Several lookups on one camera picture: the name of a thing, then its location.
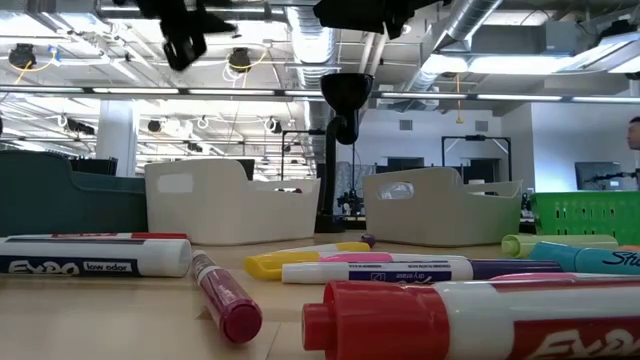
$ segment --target red marker cap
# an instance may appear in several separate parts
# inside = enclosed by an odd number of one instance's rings
[[[424,359],[425,354],[444,359],[449,351],[445,305],[430,287],[330,282],[322,304],[303,307],[302,334],[304,349],[324,350],[327,360]]]

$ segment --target person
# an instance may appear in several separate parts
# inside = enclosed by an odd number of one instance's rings
[[[636,116],[629,122],[627,129],[627,144],[630,150],[634,150],[636,157],[636,182],[640,190],[640,116]]]
[[[640,116],[634,117],[629,122],[627,144],[629,145],[629,149],[640,151]]]

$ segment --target white column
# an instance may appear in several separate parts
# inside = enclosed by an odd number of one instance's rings
[[[133,101],[100,103],[96,158],[118,159],[117,176],[135,176],[139,122]]]

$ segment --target white plastic bin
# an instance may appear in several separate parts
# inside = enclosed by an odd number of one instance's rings
[[[498,244],[518,233],[522,181],[464,185],[454,169],[432,168],[363,183],[367,232],[378,240],[455,247]]]
[[[145,178],[151,232],[187,233],[199,245],[313,236],[320,180],[248,181],[230,159],[149,164]]]

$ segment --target wooden table surface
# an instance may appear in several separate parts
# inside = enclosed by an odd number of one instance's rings
[[[2,360],[324,360],[302,349],[302,305],[322,301],[324,286],[255,280],[243,259],[281,249],[358,241],[359,233],[205,250],[260,305],[260,334],[243,346],[219,338],[189,273],[183,279],[0,277]],[[499,246],[434,249],[378,243],[376,251],[500,257]]]

